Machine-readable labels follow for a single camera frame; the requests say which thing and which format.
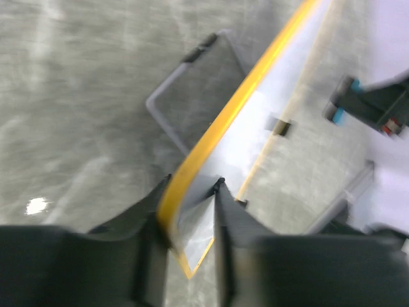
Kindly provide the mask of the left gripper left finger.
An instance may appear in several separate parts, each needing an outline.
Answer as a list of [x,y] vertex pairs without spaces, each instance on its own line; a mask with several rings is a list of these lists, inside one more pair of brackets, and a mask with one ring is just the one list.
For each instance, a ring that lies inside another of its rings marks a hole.
[[87,233],[1,227],[2,306],[162,306],[167,243],[156,211],[169,177]]

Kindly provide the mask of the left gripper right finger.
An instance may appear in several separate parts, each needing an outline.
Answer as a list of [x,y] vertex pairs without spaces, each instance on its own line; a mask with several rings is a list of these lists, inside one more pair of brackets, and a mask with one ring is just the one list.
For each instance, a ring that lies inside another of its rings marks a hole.
[[334,215],[315,232],[278,234],[214,185],[221,306],[407,306],[407,235],[358,231]]

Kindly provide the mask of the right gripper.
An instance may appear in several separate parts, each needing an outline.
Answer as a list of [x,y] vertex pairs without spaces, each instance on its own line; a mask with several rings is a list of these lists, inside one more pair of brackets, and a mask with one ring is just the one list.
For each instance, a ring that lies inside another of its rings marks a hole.
[[408,125],[408,94],[349,92],[342,100],[344,110],[388,135],[400,135]]

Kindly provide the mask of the yellow framed whiteboard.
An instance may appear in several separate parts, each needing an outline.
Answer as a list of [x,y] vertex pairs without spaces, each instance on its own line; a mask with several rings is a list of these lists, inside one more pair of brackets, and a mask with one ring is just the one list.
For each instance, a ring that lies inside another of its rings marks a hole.
[[213,186],[227,180],[244,193],[274,129],[295,108],[300,89],[332,32],[342,1],[304,1],[266,48],[193,149],[147,102],[158,124],[186,155],[161,201],[158,220],[184,275],[193,277],[214,242]]

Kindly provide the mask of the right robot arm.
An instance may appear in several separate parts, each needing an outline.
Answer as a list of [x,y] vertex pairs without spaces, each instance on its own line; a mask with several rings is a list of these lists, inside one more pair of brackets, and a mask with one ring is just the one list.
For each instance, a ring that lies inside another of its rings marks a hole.
[[365,87],[348,76],[334,105],[378,132],[398,136],[408,126],[408,74]]

